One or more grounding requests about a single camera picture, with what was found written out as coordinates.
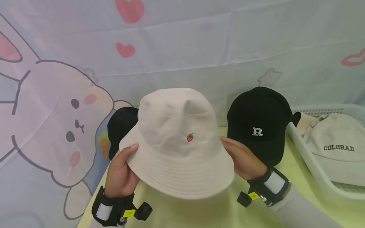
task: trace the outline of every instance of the yellow table surface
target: yellow table surface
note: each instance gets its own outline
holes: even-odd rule
[[[227,128],[221,127],[220,133],[226,135]],[[343,227],[365,227],[365,201],[333,199],[324,195],[288,134],[285,140],[284,157],[276,168],[286,175],[305,197]],[[101,185],[105,185],[106,173],[101,179],[98,189]],[[147,202],[151,205],[153,212],[147,221],[129,218],[126,227],[283,227],[279,218],[269,211],[261,200],[253,201],[248,208],[236,202],[239,193],[241,191],[247,192],[248,188],[249,184],[236,175],[233,183],[222,193],[204,200],[189,201],[167,196],[140,181],[135,191],[133,203],[139,207],[143,202]],[[94,221],[90,225],[93,220],[91,207],[96,193],[77,228],[98,227]]]

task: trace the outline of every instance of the black hat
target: black hat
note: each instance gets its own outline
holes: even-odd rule
[[[228,111],[228,138],[246,145],[265,165],[277,165],[284,153],[285,128],[292,121],[287,100],[266,87],[239,95]]]
[[[124,107],[118,109],[108,122],[108,138],[110,141],[109,159],[113,159],[119,150],[119,142],[138,122],[138,109]]]

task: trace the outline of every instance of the bunny ear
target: bunny ear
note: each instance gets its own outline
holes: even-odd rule
[[[38,60],[37,54],[0,14],[0,75],[20,81]]]

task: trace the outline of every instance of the bunny eye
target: bunny eye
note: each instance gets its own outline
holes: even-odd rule
[[[66,139],[67,139],[67,141],[72,143],[73,141],[75,141],[75,136],[73,135],[73,133],[71,131],[68,131],[66,133]]]
[[[74,109],[78,109],[78,107],[80,106],[80,103],[78,102],[78,100],[76,99],[72,99],[71,100],[71,105]]]

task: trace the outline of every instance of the white plastic basket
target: white plastic basket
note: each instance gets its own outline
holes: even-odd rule
[[[342,113],[349,115],[365,126],[365,108],[354,104],[327,104],[327,105],[303,105],[292,107],[293,113],[301,111],[313,117]],[[293,123],[289,123],[287,130],[295,145],[299,149],[314,179],[322,191],[330,197],[346,197],[356,200],[365,200],[365,187],[331,182],[318,161],[315,159],[307,144]]]

